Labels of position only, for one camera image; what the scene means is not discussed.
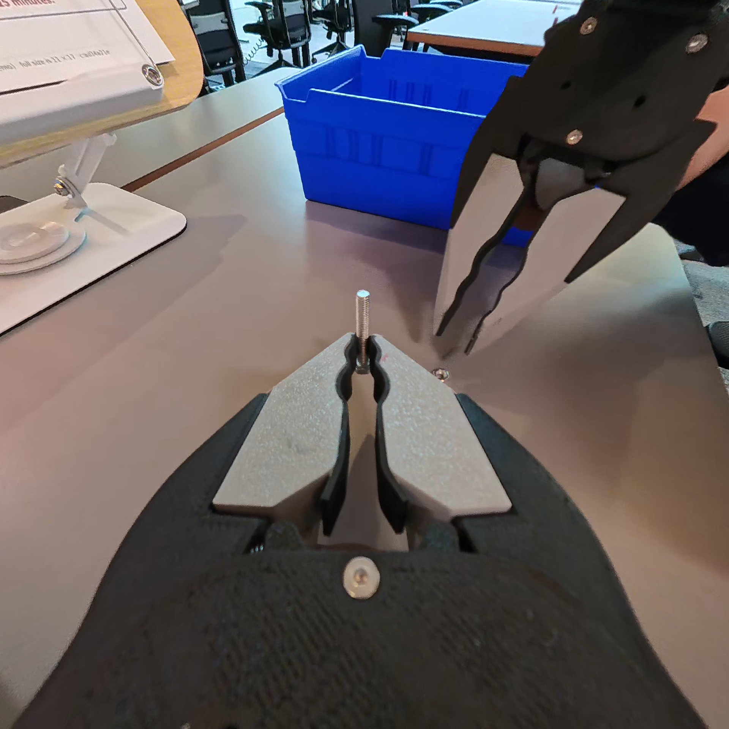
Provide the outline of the person's right hand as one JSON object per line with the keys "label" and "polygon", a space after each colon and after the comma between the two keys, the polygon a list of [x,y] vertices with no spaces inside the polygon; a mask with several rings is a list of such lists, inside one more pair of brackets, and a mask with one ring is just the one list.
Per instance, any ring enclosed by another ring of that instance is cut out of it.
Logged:
{"label": "person's right hand", "polygon": [[710,169],[728,151],[728,86],[712,93],[697,115],[697,120],[715,124],[715,129],[697,149],[678,189]]}

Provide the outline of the white metal stand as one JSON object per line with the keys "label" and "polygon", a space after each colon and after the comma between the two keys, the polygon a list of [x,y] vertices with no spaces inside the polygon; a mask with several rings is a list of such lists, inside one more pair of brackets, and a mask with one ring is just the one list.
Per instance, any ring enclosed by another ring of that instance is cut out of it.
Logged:
{"label": "white metal stand", "polygon": [[1,332],[61,303],[176,238],[185,215],[120,187],[94,183],[123,126],[163,100],[153,63],[93,71],[2,95],[2,168],[45,147],[70,144],[52,194],[32,202],[2,197]]}

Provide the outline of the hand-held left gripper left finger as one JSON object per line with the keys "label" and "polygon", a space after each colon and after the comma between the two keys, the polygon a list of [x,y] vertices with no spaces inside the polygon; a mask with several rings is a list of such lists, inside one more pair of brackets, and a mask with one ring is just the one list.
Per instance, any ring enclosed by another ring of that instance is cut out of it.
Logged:
{"label": "hand-held left gripper left finger", "polygon": [[346,333],[272,388],[213,498],[216,511],[331,535],[347,490],[356,355]]}

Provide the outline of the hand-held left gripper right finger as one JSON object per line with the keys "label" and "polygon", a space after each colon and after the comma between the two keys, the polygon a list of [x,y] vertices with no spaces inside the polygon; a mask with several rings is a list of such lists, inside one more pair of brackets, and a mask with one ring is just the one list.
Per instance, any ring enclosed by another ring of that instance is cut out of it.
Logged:
{"label": "hand-held left gripper right finger", "polygon": [[381,335],[369,337],[368,355],[378,499],[394,532],[509,512],[510,497],[450,386]]}

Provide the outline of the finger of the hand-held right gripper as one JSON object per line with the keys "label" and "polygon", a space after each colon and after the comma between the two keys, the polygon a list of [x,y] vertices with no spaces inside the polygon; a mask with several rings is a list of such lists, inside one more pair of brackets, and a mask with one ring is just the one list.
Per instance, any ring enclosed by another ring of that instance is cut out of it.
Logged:
{"label": "finger of the hand-held right gripper", "polygon": [[566,278],[625,202],[623,196],[591,187],[579,191],[584,171],[555,159],[536,172],[534,196],[546,213],[524,248],[498,243],[480,266],[476,300],[469,304],[474,325],[466,354],[500,339],[542,304],[563,291]]}
{"label": "finger of the hand-held right gripper", "polygon": [[470,338],[515,274],[521,253],[499,240],[511,228],[507,219],[523,193],[517,162],[492,154],[448,232],[434,304],[435,335]]}

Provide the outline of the blue plastic bin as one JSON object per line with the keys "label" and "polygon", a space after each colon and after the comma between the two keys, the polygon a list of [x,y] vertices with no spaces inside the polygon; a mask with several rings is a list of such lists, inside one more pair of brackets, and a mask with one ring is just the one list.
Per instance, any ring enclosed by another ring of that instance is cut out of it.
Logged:
{"label": "blue plastic bin", "polygon": [[447,231],[469,144],[527,68],[355,47],[277,82],[306,199]]}

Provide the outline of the wood-edged grey table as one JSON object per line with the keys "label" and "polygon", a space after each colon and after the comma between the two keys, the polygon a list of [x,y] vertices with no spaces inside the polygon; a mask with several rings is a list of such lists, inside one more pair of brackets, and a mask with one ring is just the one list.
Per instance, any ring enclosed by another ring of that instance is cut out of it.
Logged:
{"label": "wood-edged grey table", "polygon": [[413,27],[407,38],[437,49],[533,58],[549,28],[576,14],[581,2],[477,1]]}

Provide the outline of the person's right forearm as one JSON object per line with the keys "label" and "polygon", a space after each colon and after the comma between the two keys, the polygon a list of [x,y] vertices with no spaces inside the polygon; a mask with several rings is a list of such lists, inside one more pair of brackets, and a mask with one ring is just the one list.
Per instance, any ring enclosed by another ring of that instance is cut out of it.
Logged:
{"label": "person's right forearm", "polygon": [[728,156],[677,190],[653,222],[714,267],[728,265]]}

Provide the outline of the instruction sheet board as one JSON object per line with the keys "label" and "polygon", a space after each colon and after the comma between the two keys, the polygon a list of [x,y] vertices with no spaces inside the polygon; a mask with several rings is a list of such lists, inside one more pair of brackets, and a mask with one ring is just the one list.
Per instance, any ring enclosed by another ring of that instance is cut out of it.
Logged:
{"label": "instruction sheet board", "polygon": [[179,2],[2,1],[2,143],[188,104],[201,68]]}

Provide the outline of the silver hex bolt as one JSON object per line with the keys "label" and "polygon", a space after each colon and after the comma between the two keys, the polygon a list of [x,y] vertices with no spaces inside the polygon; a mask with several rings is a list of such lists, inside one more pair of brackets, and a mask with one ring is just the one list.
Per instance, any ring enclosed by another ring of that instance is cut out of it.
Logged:
{"label": "silver hex bolt", "polygon": [[369,373],[369,305],[370,293],[360,289],[355,296],[355,334],[357,337],[357,373]]}

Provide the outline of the black office chair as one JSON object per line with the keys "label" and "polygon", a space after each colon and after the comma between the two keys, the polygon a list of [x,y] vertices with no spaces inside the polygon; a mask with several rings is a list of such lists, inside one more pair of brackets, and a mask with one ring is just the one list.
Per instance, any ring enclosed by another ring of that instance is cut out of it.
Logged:
{"label": "black office chair", "polygon": [[372,22],[386,32],[408,31],[418,25],[411,1],[375,1]]}
{"label": "black office chair", "polygon": [[351,1],[312,1],[310,16],[314,23],[324,26],[327,38],[334,41],[311,53],[315,60],[322,54],[330,57],[350,49],[346,43],[346,34],[353,31],[353,5]]}
{"label": "black office chair", "polygon": [[210,79],[220,76],[224,87],[244,82],[243,53],[229,1],[198,1],[186,11],[196,35],[204,68],[202,94],[212,91]]}
{"label": "black office chair", "polygon": [[260,75],[279,68],[306,68],[311,65],[311,13],[306,1],[246,2],[256,8],[261,20],[244,25],[265,42],[267,55],[278,59],[260,71]]}

